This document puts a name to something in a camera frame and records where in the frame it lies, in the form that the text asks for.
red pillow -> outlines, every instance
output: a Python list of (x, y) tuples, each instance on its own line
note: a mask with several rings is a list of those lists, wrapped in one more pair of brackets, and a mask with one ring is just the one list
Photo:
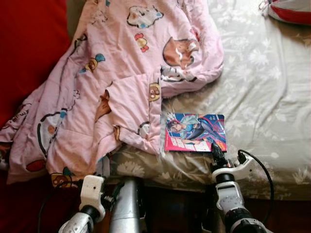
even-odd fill
[(69, 47), (66, 1), (2, 1), (0, 28), (1, 127)]

book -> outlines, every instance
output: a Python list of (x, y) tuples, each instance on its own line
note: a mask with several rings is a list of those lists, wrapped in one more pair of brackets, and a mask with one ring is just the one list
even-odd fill
[(213, 141), (227, 151), (224, 115), (168, 114), (164, 150), (211, 152)]

black cable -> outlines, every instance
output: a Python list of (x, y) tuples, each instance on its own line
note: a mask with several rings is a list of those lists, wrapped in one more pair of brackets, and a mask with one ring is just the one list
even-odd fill
[(253, 159), (256, 160), (257, 163), (259, 163), (259, 165), (262, 167), (262, 169), (264, 170), (264, 173), (266, 173), (266, 176), (269, 180), (269, 184), (270, 184), (270, 206), (269, 206), (269, 210), (265, 216), (265, 218), (263, 219), (263, 224), (266, 225), (267, 220), (272, 212), (272, 208), (273, 208), (273, 202), (274, 202), (274, 187), (273, 187), (273, 181), (269, 175), (268, 170), (266, 169), (266, 167), (263, 165), (263, 163), (254, 155), (252, 155), (250, 152), (247, 152), (245, 150), (238, 150), (238, 155), (240, 155), (241, 153), (245, 153), (249, 156), (251, 156)]
[(76, 182), (73, 182), (73, 181), (64, 181), (62, 183), (59, 183), (55, 189), (45, 198), (44, 202), (42, 203), (41, 205), (41, 208), (40, 208), (40, 211), (39, 211), (39, 215), (38, 215), (38, 227), (37, 227), (37, 233), (40, 233), (40, 226), (41, 226), (41, 214), (42, 214), (42, 210), (45, 206), (45, 204), (49, 201), (49, 199), (55, 194), (56, 190), (58, 188), (60, 188), (62, 185), (64, 184), (68, 184), (68, 183), (71, 183), (71, 184), (76, 184)]

dark floor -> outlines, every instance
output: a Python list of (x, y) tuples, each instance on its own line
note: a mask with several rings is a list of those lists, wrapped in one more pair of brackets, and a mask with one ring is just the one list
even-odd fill
[[(206, 196), (160, 188), (146, 188), (146, 219), (148, 233), (196, 233), (201, 230), (203, 206)], [(266, 200), (245, 200), (253, 217), (262, 221), (269, 207)], [(96, 233), (108, 232), (109, 215)], [(266, 224), (274, 233), (311, 232), (311, 201), (275, 201)]]

floral pattern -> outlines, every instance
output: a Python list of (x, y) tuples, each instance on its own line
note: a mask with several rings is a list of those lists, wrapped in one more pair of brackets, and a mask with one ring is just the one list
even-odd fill
[[(202, 90), (164, 100), (161, 140), (168, 112), (224, 114), (227, 157), (237, 150), (256, 155), (267, 167), (276, 199), (311, 196), (311, 28), (278, 22), (258, 11), (261, 0), (209, 0), (225, 50), (221, 77)], [(146, 178), (147, 185), (204, 191), (211, 183), (208, 155), (154, 156), (123, 146), (111, 158), (111, 176)], [(270, 196), (260, 166), (240, 181), (245, 197)]]

